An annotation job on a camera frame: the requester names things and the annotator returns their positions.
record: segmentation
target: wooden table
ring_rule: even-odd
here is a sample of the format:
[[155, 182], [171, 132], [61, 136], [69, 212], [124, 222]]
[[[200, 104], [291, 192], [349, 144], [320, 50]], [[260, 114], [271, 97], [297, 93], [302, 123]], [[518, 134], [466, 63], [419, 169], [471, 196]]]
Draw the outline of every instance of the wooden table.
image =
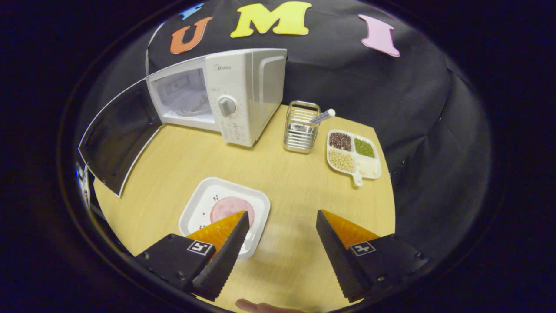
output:
[[[252, 148], [227, 144], [219, 133], [163, 126], [137, 160], [122, 198], [94, 182], [114, 233], [137, 255], [169, 233], [180, 234], [178, 220], [200, 181], [229, 180], [264, 192], [271, 209], [255, 254], [236, 262], [214, 304], [238, 311], [235, 301], [245, 298], [307, 312], [349, 305], [317, 234], [316, 214], [325, 209], [380, 236], [394, 233], [394, 196], [384, 154], [371, 127], [339, 117], [321, 123], [310, 154], [286, 151], [286, 112], [281, 105]], [[332, 170], [325, 154], [330, 129], [371, 139], [382, 176], [364, 179], [356, 188], [351, 176]]]

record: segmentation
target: microwave dial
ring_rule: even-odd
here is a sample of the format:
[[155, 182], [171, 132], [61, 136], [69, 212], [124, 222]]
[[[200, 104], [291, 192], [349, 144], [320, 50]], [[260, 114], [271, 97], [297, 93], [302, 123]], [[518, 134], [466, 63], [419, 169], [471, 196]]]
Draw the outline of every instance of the microwave dial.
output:
[[218, 107], [222, 116], [226, 117], [235, 113], [237, 106], [234, 98], [230, 96], [222, 96], [218, 99]]

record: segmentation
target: pink letter i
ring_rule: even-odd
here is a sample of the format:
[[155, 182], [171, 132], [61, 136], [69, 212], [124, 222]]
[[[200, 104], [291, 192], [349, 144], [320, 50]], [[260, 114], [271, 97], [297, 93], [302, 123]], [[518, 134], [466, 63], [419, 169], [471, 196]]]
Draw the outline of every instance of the pink letter i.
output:
[[367, 38], [363, 38], [361, 43], [366, 47], [384, 52], [387, 55], [399, 57], [400, 51], [394, 47], [392, 35], [390, 30], [394, 28], [383, 21], [370, 16], [358, 15], [363, 21], [367, 23]]

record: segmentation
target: orange letter u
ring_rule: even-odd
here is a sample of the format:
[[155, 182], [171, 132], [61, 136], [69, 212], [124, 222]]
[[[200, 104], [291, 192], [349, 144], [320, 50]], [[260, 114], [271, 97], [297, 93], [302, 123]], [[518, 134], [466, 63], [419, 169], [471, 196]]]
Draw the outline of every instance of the orange letter u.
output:
[[195, 26], [195, 33], [193, 34], [193, 38], [189, 40], [188, 43], [183, 43], [183, 36], [185, 35], [185, 32], [189, 29], [189, 26], [186, 26], [173, 33], [172, 43], [170, 44], [170, 52], [172, 52], [175, 55], [178, 55], [180, 53], [189, 51], [193, 49], [195, 46], [197, 46], [197, 44], [201, 41], [201, 39], [203, 39], [203, 34], [205, 33], [206, 25], [211, 19], [212, 16], [209, 16], [193, 24]]

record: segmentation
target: microwave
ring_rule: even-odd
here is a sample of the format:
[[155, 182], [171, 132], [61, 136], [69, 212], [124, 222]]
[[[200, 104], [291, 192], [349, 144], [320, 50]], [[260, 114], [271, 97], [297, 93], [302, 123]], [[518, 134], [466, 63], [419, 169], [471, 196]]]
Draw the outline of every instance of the microwave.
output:
[[121, 196], [138, 157], [163, 124], [216, 131], [253, 146], [282, 102], [286, 49], [232, 50], [159, 70], [123, 90], [93, 118], [78, 151]]
[[258, 48], [194, 58], [148, 76], [148, 90], [163, 123], [253, 146], [282, 102], [286, 53]]

